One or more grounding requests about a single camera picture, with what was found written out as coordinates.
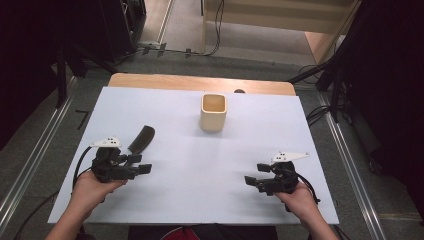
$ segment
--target square ceramic cup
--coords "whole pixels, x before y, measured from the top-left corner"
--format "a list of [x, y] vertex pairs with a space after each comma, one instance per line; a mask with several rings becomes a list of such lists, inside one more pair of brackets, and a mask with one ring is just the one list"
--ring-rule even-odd
[[200, 128], [206, 132], [219, 132], [224, 128], [227, 116], [227, 99], [220, 94], [202, 96]]

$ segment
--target person's hand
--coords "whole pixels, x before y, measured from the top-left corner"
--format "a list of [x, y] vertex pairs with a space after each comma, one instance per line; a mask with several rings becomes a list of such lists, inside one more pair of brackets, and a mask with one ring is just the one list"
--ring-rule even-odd
[[115, 180], [101, 183], [92, 171], [87, 171], [79, 176], [72, 191], [68, 208], [75, 208], [76, 211], [80, 211], [87, 218], [91, 211], [106, 198], [108, 193], [127, 182], [128, 180]]
[[311, 191], [304, 183], [299, 182], [292, 194], [279, 192], [274, 195], [300, 219], [313, 239], [338, 239], [322, 217]]

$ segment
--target floor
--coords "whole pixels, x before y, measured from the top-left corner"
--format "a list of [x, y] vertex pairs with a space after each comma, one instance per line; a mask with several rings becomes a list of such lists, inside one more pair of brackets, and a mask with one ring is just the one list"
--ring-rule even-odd
[[[186, 48], [192, 51], [200, 51], [200, 29], [202, 18], [200, 16], [200, 1], [198, 0], [146, 0], [148, 10], [148, 19], [159, 19], [155, 23], [146, 23], [140, 46], [159, 47], [166, 43], [168, 50], [185, 51]], [[208, 25], [208, 36], [214, 36], [214, 26]], [[213, 49], [215, 40], [209, 38], [207, 41], [207, 51]], [[306, 38], [303, 32], [290, 30], [275, 30], [267, 28], [252, 28], [234, 24], [223, 24], [221, 31], [221, 45], [216, 54], [217, 57], [201, 60], [186, 60], [186, 65], [197, 68], [193, 74], [203, 74], [205, 76], [224, 75], [226, 77], [237, 76], [246, 79], [262, 79], [259, 73], [248, 69], [252, 66], [261, 66], [266, 69], [266, 78], [285, 80], [293, 75], [282, 74], [278, 68], [282, 64], [288, 72], [300, 72], [301, 66], [315, 64], [308, 48]], [[165, 74], [187, 74], [190, 75], [189, 68], [180, 70], [182, 64], [178, 64], [183, 57], [167, 55], [157, 58], [151, 54], [145, 59], [135, 61], [128, 60], [122, 65], [120, 70], [124, 72], [137, 72], [140, 65], [143, 64], [149, 71], [161, 72]], [[231, 65], [233, 62], [242, 59], [243, 66]], [[214, 69], [220, 69], [220, 73], [214, 72]], [[61, 180], [67, 172], [68, 165], [73, 157], [74, 149], [77, 147], [83, 130], [76, 130], [76, 125], [81, 122], [82, 115], [77, 114], [76, 110], [92, 109], [96, 101], [96, 94], [102, 86], [107, 85], [108, 77], [101, 70], [90, 70], [86, 79], [78, 79], [75, 85], [75, 95], [69, 101], [68, 113], [62, 119], [60, 126], [52, 126], [53, 136], [47, 137], [50, 146], [41, 156], [30, 157], [31, 162], [36, 162], [37, 157], [48, 159], [50, 162], [41, 161], [37, 166], [38, 170], [33, 174], [33, 181], [28, 187], [24, 197], [18, 205], [12, 206], [9, 211], [15, 211], [12, 216], [9, 227], [0, 227], [1, 239], [12, 239], [19, 226], [22, 224], [25, 216], [34, 209], [34, 206], [42, 202], [51, 192], [60, 188]], [[313, 85], [301, 83], [296, 85], [296, 92], [301, 97], [305, 114], [311, 111], [316, 105], [320, 105], [319, 93], [314, 91]], [[0, 185], [0, 197], [4, 199], [7, 192], [16, 184], [21, 169], [26, 168], [21, 162], [25, 162], [28, 156], [32, 156], [32, 146], [36, 146], [38, 139], [43, 134], [46, 126], [50, 126], [50, 116], [54, 116], [55, 111], [51, 108], [55, 102], [53, 94], [45, 100], [31, 116], [31, 118], [22, 126], [19, 132], [11, 140], [11, 144], [3, 149], [0, 156], [3, 159], [11, 159], [7, 165], [0, 170], [3, 183]], [[355, 158], [355, 167], [360, 178], [359, 182], [366, 186], [366, 195], [370, 200], [375, 214], [379, 219], [379, 224], [384, 232], [380, 237], [374, 237], [373, 229], [367, 223], [367, 216], [361, 212], [358, 193], [354, 190], [354, 183], [357, 179], [346, 176], [346, 164], [348, 162], [333, 162], [334, 159], [340, 159], [340, 146], [335, 144], [328, 145], [328, 139], [332, 139], [334, 133], [329, 131], [331, 120], [323, 119], [316, 126], [311, 128], [314, 141], [319, 150], [320, 159], [322, 159], [323, 168], [325, 168], [328, 178], [330, 191], [334, 194], [335, 206], [339, 213], [342, 228], [352, 239], [424, 239], [424, 229], [419, 226], [420, 218], [416, 209], [407, 196], [404, 187], [389, 176], [379, 176], [370, 172], [366, 153], [364, 152], [354, 129], [346, 122], [341, 122], [339, 127], [343, 130], [345, 142], [349, 146], [349, 153]], [[46, 176], [51, 176], [46, 183]], [[46, 209], [40, 210], [32, 222], [26, 227], [27, 233], [24, 237], [28, 239], [41, 239], [40, 234], [47, 232], [50, 226], [46, 226], [45, 220], [51, 211], [51, 203]], [[124, 226], [88, 226], [89, 232], [97, 232], [97, 239], [118, 239], [116, 236], [125, 236], [127, 228]], [[297, 225], [278, 226], [280, 239], [306, 239], [304, 230]]]

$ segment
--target gray carpet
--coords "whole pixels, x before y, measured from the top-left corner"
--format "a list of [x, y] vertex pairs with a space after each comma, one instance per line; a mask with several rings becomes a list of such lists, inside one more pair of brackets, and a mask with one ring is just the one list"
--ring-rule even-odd
[[[158, 58], [155, 52], [150, 52], [144, 56], [130, 57], [117, 68], [128, 73], [160, 73], [266, 81], [287, 80], [295, 76], [300, 69], [299, 66], [295, 65], [220, 57], [192, 56], [185, 59], [184, 55], [177, 53], [165, 53], [163, 57]], [[91, 111], [101, 88], [108, 84], [109, 78], [110, 75], [103, 69], [92, 69], [86, 78], [78, 79], [70, 107], [1, 239], [13, 239], [28, 214], [47, 196], [60, 188], [87, 123], [85, 122], [81, 130], [77, 130], [83, 116], [75, 111]], [[300, 84], [299, 87], [296, 87], [305, 115], [319, 106], [317, 93], [308, 86], [307, 84]], [[0, 152], [0, 159], [3, 161], [3, 167], [0, 169], [0, 176], [3, 179], [0, 184], [2, 198], [11, 188], [51, 117], [55, 101], [56, 94], [53, 93], [39, 106], [9, 144]], [[378, 213], [416, 212], [405, 195], [403, 186], [390, 177], [377, 176], [369, 172], [366, 154], [358, 142], [355, 132], [343, 121], [341, 124], [346, 132], [347, 141], [352, 148], [352, 154], [357, 161], [361, 175], [367, 188], [369, 187], [368, 191], [372, 195], [372, 200], [375, 201]], [[351, 239], [371, 239], [349, 178], [340, 160], [339, 152], [324, 118], [311, 127], [311, 133], [330, 192], [337, 206], [336, 210], [340, 218], [341, 229]], [[24, 229], [21, 239], [43, 239], [45, 237], [51, 228], [46, 222], [52, 206], [51, 203], [47, 203], [34, 215]], [[419, 227], [416, 220], [382, 220], [382, 224], [389, 239], [424, 238], [424, 230]], [[86, 229], [97, 239], [108, 240], [126, 239], [128, 227], [123, 225], [88, 225]], [[280, 239], [306, 239], [308, 235], [298, 225], [277, 226], [277, 230]]]

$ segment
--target white plastic part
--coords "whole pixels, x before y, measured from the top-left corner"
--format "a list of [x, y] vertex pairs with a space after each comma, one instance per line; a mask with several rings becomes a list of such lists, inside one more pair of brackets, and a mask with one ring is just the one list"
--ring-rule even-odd
[[272, 163], [275, 162], [290, 162], [293, 160], [309, 157], [309, 153], [289, 153], [289, 152], [280, 152], [275, 157], [271, 159]]
[[100, 141], [92, 142], [90, 147], [122, 147], [122, 145], [116, 137], [109, 137]]

